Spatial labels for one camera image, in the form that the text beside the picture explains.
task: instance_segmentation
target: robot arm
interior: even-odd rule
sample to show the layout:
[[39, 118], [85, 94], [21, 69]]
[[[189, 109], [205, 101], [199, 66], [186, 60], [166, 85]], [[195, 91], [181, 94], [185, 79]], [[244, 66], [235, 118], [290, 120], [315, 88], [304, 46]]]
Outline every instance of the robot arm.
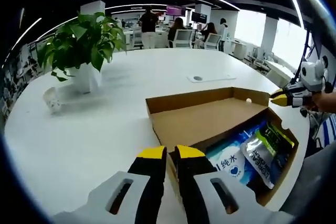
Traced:
[[[140, 153], [129, 171], [117, 172], [90, 192], [87, 203], [53, 216], [56, 224], [155, 224], [163, 196], [166, 147]], [[291, 223], [293, 216], [272, 212], [256, 202], [254, 192], [217, 172], [195, 148], [175, 148], [180, 195], [189, 224]]]
[[323, 78], [326, 79], [325, 92], [332, 91], [328, 80], [328, 59], [323, 56], [316, 63], [302, 62], [300, 81], [289, 83], [282, 89], [271, 94], [271, 102], [279, 106], [292, 106], [297, 108], [311, 103], [312, 95], [323, 90]]

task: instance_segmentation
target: computer screen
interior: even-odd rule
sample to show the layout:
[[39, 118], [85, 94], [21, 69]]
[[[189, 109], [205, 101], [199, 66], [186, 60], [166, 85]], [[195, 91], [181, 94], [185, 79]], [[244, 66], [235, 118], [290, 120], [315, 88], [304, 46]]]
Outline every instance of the computer screen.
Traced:
[[185, 8], [180, 6], [167, 5], [166, 15], [185, 16]]
[[191, 20], [193, 22], [206, 24], [207, 15], [202, 14], [202, 13], [193, 12], [191, 15]]

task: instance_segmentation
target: plastic packaging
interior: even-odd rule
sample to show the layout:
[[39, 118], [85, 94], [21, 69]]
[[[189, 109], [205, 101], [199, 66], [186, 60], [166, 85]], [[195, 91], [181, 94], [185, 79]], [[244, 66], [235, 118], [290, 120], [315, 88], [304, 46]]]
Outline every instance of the plastic packaging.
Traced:
[[246, 140], [240, 150], [265, 185], [273, 189], [293, 147], [294, 143], [268, 122]]
[[217, 170], [225, 170], [242, 184], [247, 185], [256, 175], [256, 171], [244, 157], [240, 145], [265, 124], [266, 122], [262, 122], [213, 146], [211, 151], [206, 153], [206, 157]]

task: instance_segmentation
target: cardboard box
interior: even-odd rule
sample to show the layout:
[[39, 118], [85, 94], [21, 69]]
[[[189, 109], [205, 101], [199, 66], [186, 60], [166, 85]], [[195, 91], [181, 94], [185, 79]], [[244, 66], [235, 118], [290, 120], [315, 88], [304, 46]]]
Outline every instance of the cardboard box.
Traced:
[[267, 119], [295, 144], [287, 166], [272, 190], [262, 180], [249, 185], [256, 193], [257, 201], [263, 206], [267, 204], [285, 178], [299, 145], [289, 129], [282, 129], [281, 119], [268, 107], [268, 102], [269, 94], [240, 88], [146, 99], [153, 129], [170, 154], [167, 155], [167, 172], [178, 197], [180, 193], [174, 164], [174, 148], [177, 144], [195, 147], [205, 153], [207, 147]]

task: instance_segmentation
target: office chair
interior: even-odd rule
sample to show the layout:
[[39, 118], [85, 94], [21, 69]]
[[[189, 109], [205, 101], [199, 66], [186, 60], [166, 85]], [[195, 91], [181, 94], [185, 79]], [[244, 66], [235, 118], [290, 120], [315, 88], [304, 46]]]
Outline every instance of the office chair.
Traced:
[[192, 34], [193, 34], [192, 30], [177, 29], [174, 40], [170, 40], [170, 42], [173, 44], [173, 48], [175, 47], [191, 48]]
[[136, 47], [140, 47], [140, 49], [143, 47], [141, 29], [133, 30], [132, 48], [135, 49]]
[[204, 42], [204, 49], [218, 51], [218, 44], [221, 38], [222, 36], [219, 34], [210, 33], [209, 36], [206, 38], [206, 41]]

